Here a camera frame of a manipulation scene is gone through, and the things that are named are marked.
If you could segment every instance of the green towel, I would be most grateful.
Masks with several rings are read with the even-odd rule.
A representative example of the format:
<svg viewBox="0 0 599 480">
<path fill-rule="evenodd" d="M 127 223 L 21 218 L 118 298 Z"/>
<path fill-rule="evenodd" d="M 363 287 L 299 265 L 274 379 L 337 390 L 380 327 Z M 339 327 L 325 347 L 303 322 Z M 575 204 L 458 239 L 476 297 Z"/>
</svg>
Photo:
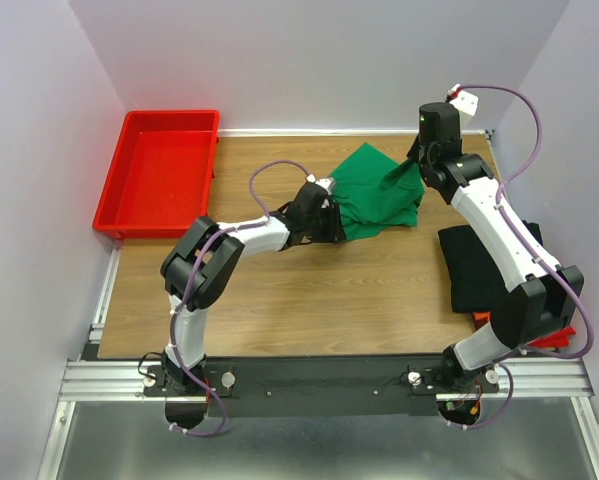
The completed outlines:
<svg viewBox="0 0 599 480">
<path fill-rule="evenodd" d="M 423 185 L 417 165 L 401 165 L 364 143 L 330 174 L 347 240 L 374 237 L 393 225 L 417 225 Z"/>
</svg>

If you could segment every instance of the black cloth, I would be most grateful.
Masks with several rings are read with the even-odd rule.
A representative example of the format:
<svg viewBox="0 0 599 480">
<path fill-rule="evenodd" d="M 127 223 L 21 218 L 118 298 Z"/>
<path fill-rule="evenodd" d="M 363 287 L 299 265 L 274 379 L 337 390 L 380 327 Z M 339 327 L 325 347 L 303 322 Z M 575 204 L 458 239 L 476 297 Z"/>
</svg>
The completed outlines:
<svg viewBox="0 0 599 480">
<path fill-rule="evenodd" d="M 536 223 L 524 222 L 543 245 Z M 450 303 L 456 313 L 489 312 L 507 293 L 494 260 L 470 225 L 439 230 L 439 243 L 450 274 Z"/>
</svg>

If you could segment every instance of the white wall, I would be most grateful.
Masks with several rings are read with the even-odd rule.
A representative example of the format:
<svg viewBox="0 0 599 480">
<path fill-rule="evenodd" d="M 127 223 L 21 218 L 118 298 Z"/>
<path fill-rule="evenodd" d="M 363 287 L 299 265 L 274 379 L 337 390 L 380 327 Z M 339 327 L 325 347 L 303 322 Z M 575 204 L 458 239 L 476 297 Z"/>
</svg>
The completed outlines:
<svg viewBox="0 0 599 480">
<path fill-rule="evenodd" d="M 545 143 L 509 193 L 522 216 L 541 224 L 562 263 L 583 271 L 582 298 L 596 327 L 586 366 L 599 416 L 599 0 L 571 3 L 521 89 L 541 113 Z M 504 176 L 525 159 L 533 142 L 531 117 L 515 102 L 494 137 Z"/>
<path fill-rule="evenodd" d="M 65 0 L 0 1 L 0 479 L 36 478 L 110 242 L 91 230 L 123 107 Z"/>
<path fill-rule="evenodd" d="M 126 109 L 222 128 L 416 128 L 457 82 L 518 86 L 568 0 L 70 0 Z M 484 95 L 473 128 L 510 100 Z"/>
</svg>

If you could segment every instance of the red plastic bin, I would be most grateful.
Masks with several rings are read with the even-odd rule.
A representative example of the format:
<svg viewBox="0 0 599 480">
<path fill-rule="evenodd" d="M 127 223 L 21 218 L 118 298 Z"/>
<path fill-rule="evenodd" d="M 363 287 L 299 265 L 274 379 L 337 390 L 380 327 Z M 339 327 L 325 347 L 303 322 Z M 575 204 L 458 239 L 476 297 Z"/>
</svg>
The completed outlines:
<svg viewBox="0 0 599 480">
<path fill-rule="evenodd" d="M 112 238 L 172 238 L 207 213 L 215 110 L 129 112 L 92 226 Z"/>
</svg>

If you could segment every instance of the wooden tabletop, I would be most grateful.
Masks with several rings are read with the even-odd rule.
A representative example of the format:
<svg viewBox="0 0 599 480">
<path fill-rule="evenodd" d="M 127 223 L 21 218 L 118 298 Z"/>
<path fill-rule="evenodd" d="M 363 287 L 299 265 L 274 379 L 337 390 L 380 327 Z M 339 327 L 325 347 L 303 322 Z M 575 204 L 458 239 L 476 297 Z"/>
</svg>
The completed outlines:
<svg viewBox="0 0 599 480">
<path fill-rule="evenodd" d="M 286 158 L 324 177 L 363 142 L 402 161 L 412 136 L 222 138 L 217 147 L 209 215 L 238 222 L 261 216 L 248 192 L 252 171 Z M 493 168 L 486 140 L 464 138 L 464 151 Z M 294 198 L 301 172 L 280 165 L 255 183 L 270 208 Z M 341 245 L 311 245 L 242 260 L 210 310 L 210 355 L 318 355 L 438 352 L 473 331 L 452 313 L 450 281 L 437 231 L 465 224 L 428 190 L 419 225 Z M 175 240 L 128 240 L 123 246 L 99 349 L 101 358 L 163 350 L 169 303 L 159 275 Z"/>
</svg>

